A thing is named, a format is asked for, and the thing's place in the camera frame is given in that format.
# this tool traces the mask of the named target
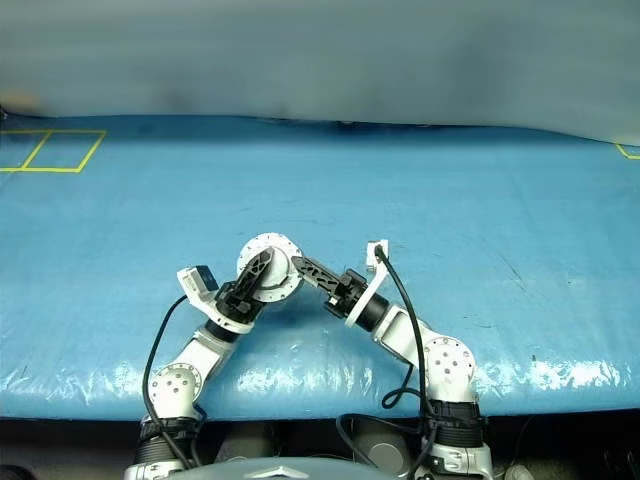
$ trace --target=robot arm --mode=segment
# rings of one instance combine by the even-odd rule
[[[289,265],[291,252],[287,255],[282,249],[300,251],[286,239],[288,243],[282,245],[283,239],[267,235],[247,244],[238,264],[237,280],[220,288],[208,267],[178,272],[186,298],[208,320],[175,360],[150,379],[149,400],[157,421],[148,416],[143,419],[134,465],[126,470],[125,480],[162,479],[191,466],[175,455],[163,438],[165,434],[188,462],[195,460],[195,454],[187,452],[205,417],[197,405],[204,382],[231,356],[238,338],[251,331],[263,307],[293,293],[301,281]]]
[[[305,281],[329,295],[325,307],[331,313],[346,318],[348,326],[355,324],[371,332],[375,343],[401,361],[418,367],[409,313],[376,293],[387,275],[385,265],[376,258],[376,247],[388,256],[387,241],[368,245],[367,266],[376,272],[370,285],[351,269],[338,276],[307,257],[295,257],[293,264]],[[471,388],[476,368],[473,354],[457,338],[436,333],[419,319],[418,327],[424,349],[430,422],[437,426],[435,443],[425,466],[436,474],[492,479],[491,453],[482,440],[483,420]]]

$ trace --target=black cable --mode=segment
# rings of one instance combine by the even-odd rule
[[[398,404],[398,402],[402,398],[402,395],[405,393],[418,396],[420,399],[420,411],[418,416],[417,428],[405,427],[403,425],[398,425],[396,423],[390,422],[388,420],[383,420],[378,417],[373,417],[370,415],[361,415],[356,413],[341,415],[336,419],[336,428],[338,430],[338,434],[340,435],[340,438],[342,438],[344,443],[347,444],[347,446],[354,452],[354,454],[357,457],[359,457],[359,459],[362,462],[366,463],[367,465],[377,467],[376,464],[373,462],[373,460],[371,460],[367,456],[367,454],[364,453],[360,449],[360,447],[356,445],[355,441],[352,440],[352,438],[349,436],[349,434],[344,428],[344,421],[346,419],[351,419],[351,420],[366,419],[366,420],[371,420],[374,422],[381,423],[388,427],[399,430],[403,433],[410,433],[414,435],[418,434],[420,436],[423,436],[426,433],[426,428],[425,428],[426,419],[428,416],[433,415],[433,407],[431,406],[431,403],[429,403],[429,401],[427,400],[427,385],[426,385],[426,376],[425,376],[426,362],[424,358],[424,345],[422,344],[422,335],[420,334],[420,325],[418,324],[418,318],[416,316],[415,310],[413,309],[413,304],[411,303],[409,294],[407,293],[407,290],[404,288],[404,285],[402,284],[402,281],[400,280],[398,273],[393,268],[393,265],[391,265],[391,262],[389,261],[389,258],[385,255],[382,247],[377,246],[374,250],[374,253],[376,257],[378,257],[378,259],[382,263],[384,263],[384,265],[387,267],[387,270],[389,271],[389,275],[391,275],[391,278],[393,279],[393,282],[395,283],[396,288],[398,289],[398,292],[400,293],[400,296],[402,297],[402,300],[405,304],[407,313],[409,314],[409,320],[411,321],[411,328],[413,330],[413,336],[416,342],[416,349],[418,353],[418,375],[419,375],[419,381],[420,381],[420,390],[416,390],[408,386],[409,380],[411,379],[411,374],[413,373],[413,365],[410,365],[409,369],[407,370],[407,374],[405,375],[404,380],[402,381],[402,385],[400,386],[400,388],[396,388],[395,390],[388,392],[382,398],[382,407],[385,409],[390,409]],[[414,465],[409,470],[409,473],[407,475],[408,480],[414,480],[416,471],[429,455],[429,452],[431,451],[431,448],[433,447],[433,444],[435,442],[436,429],[437,427],[432,428],[429,434],[427,443],[425,444],[424,448],[420,451],[420,454],[418,455],[418,458],[416,459]]]
[[[193,459],[193,463],[196,464],[196,467],[202,466],[202,460],[200,460],[200,455],[198,454],[198,437],[193,437],[191,439],[191,444],[189,445],[189,451],[191,453],[191,458]]]
[[[336,460],[347,460],[348,462],[353,462],[353,457],[345,457],[344,455],[335,455],[333,453],[314,453],[312,455],[298,455],[299,457],[309,457],[309,458],[335,458]]]
[[[420,427],[424,429],[424,420],[427,416],[427,413],[430,415],[433,414],[433,409],[431,404],[427,400],[427,382],[425,378],[426,366],[424,360],[424,345],[422,344],[422,335],[420,334],[420,326],[418,324],[418,318],[416,316],[416,312],[413,309],[413,304],[411,303],[411,299],[409,298],[409,294],[407,290],[404,288],[402,284],[402,280],[398,276],[395,268],[391,265],[389,258],[385,255],[384,250],[380,245],[376,246],[374,249],[374,253],[376,257],[380,259],[382,263],[384,263],[385,267],[389,271],[389,275],[393,279],[393,283],[396,284],[396,288],[402,297],[402,301],[407,309],[407,313],[409,314],[409,320],[411,321],[411,328],[413,329],[413,336],[416,342],[416,349],[418,351],[418,381],[420,382],[420,418],[418,419]]]
[[[405,393],[410,393],[415,395],[416,397],[420,396],[420,392],[415,388],[409,388],[409,380],[411,379],[411,374],[413,373],[413,365],[409,365],[407,369],[407,374],[402,381],[402,385],[400,388],[396,388],[388,392],[384,397],[382,397],[382,408],[389,410],[390,408],[395,407],[398,402],[402,399],[402,395]]]
[[[362,462],[366,463],[371,467],[378,468],[378,466],[373,462],[373,460],[371,460],[369,456],[366,453],[364,453],[360,449],[360,447],[358,447],[358,445],[356,445],[356,442],[353,441],[353,439],[349,436],[349,434],[345,430],[343,421],[345,419],[352,418],[352,417],[353,417],[352,414],[346,414],[346,415],[340,415],[338,418],[336,418],[336,429],[338,430],[338,435],[340,435],[340,438],[342,438],[342,441],[347,444],[347,446],[351,449],[351,451],[356,455],[357,458],[359,458]]]
[[[431,449],[433,448],[433,444],[436,441],[436,432],[437,432],[437,430],[438,430],[437,426],[435,426],[435,427],[433,427],[431,429],[431,433],[429,434],[429,439],[427,440],[427,443],[424,445],[424,448],[420,451],[420,454],[418,455],[418,458],[416,458],[416,461],[413,463],[413,466],[411,467],[409,472],[407,472],[407,479],[408,480],[414,480],[415,479],[416,471],[418,470],[418,468],[420,468],[420,465],[422,465],[422,463],[425,461],[425,459],[427,458],[427,456],[431,452]]]
[[[153,341],[153,346],[151,347],[151,351],[149,352],[149,358],[147,359],[147,365],[144,368],[144,374],[142,375],[142,399],[144,400],[144,405],[145,407],[147,407],[147,412],[149,412],[149,416],[151,417],[151,420],[158,428],[158,431],[162,435],[162,438],[164,439],[164,441],[167,442],[167,445],[171,449],[171,452],[176,456],[178,460],[180,460],[180,463],[182,463],[182,467],[185,470],[189,470],[191,469],[191,464],[189,463],[189,460],[187,459],[184,452],[173,440],[173,438],[171,438],[171,435],[165,432],[164,425],[162,425],[160,418],[158,418],[156,409],[153,406],[153,402],[151,401],[151,398],[149,397],[149,375],[151,374],[151,366],[153,365],[153,359],[156,356],[158,345],[160,344],[160,340],[162,339],[162,334],[164,333],[165,328],[167,328],[167,323],[169,322],[169,318],[171,318],[171,314],[173,313],[173,311],[176,309],[178,305],[180,305],[182,302],[186,300],[186,298],[187,296],[183,295],[178,300],[176,300],[174,304],[171,305],[171,307],[169,307],[169,310],[167,310],[167,313],[164,316],[164,319],[162,320],[160,329],[156,334],[156,339]]]
[[[200,431],[204,424],[207,422],[207,412],[205,412],[200,405],[194,405],[194,410],[198,412],[201,416],[200,423],[198,424],[198,429],[196,430],[196,435],[191,439],[191,444],[189,445],[189,453],[191,453],[191,459],[193,463],[195,463],[196,467],[202,466],[202,460],[200,459],[200,455],[198,454],[198,436],[200,435]]]

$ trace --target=blue plastic sheet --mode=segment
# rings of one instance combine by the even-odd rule
[[[175,272],[204,263],[228,280],[266,231],[338,272],[364,272],[366,242],[389,238],[419,315],[473,350],[484,414],[640,403],[640,162],[613,145],[210,117],[3,128],[107,130],[80,173],[0,172],[3,416],[140,418]],[[96,138],[78,135],[54,133],[29,166],[77,165]],[[39,138],[0,135],[0,163]],[[399,301],[391,282],[383,293]],[[405,367],[322,301],[304,288],[267,308],[209,382],[210,417],[415,414],[411,398],[380,408]],[[181,306],[157,365],[203,321]]]

